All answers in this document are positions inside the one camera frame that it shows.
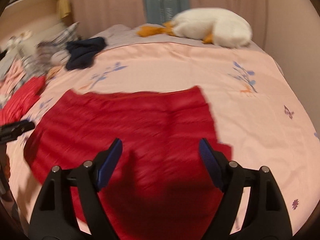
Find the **navy blue garment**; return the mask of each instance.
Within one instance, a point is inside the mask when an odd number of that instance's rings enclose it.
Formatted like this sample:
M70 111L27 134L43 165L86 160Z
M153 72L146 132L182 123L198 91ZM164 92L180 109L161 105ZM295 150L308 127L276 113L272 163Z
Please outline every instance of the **navy blue garment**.
M104 38L97 37L82 41L70 41L67 50L71 57L66 65L67 70L88 68L93 63L94 55L106 47Z

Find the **plush toy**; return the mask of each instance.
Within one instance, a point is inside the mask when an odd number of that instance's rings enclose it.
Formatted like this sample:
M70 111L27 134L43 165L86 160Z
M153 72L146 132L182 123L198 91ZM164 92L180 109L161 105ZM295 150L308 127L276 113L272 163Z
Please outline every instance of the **plush toy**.
M252 38L249 23L234 12L222 8L189 9L178 13L164 26L143 26L137 34L147 37L166 33L228 48L246 46Z

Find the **red fabric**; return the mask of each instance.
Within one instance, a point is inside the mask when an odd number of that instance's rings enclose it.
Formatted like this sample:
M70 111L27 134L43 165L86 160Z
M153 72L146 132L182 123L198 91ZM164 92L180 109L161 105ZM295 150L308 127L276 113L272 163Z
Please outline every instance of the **red fabric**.
M217 143L209 106L198 87L173 93L77 95L71 90L43 116L25 159L43 183L50 168L74 168L116 138L123 155L100 200L120 239L200 239L221 200L198 153ZM76 190L76 215L84 220Z
M33 77L20 87L0 110L0 125L17 122L39 100L45 76Z

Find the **metal bolt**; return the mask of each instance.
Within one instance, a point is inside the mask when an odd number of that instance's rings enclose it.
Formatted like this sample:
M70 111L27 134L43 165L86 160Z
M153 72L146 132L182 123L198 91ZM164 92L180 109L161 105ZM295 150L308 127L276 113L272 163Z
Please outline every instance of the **metal bolt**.
M59 166L53 166L52 169L51 169L53 172L57 172L60 170L60 167Z
M236 167L238 167L238 163L231 161L231 162L229 162L229 166L232 168L236 168Z
M85 161L83 164L84 167L89 168L92 166L92 161Z
M267 172L269 172L270 171L270 169L267 167L267 166L262 166L262 171L264 172L264 173L267 173Z

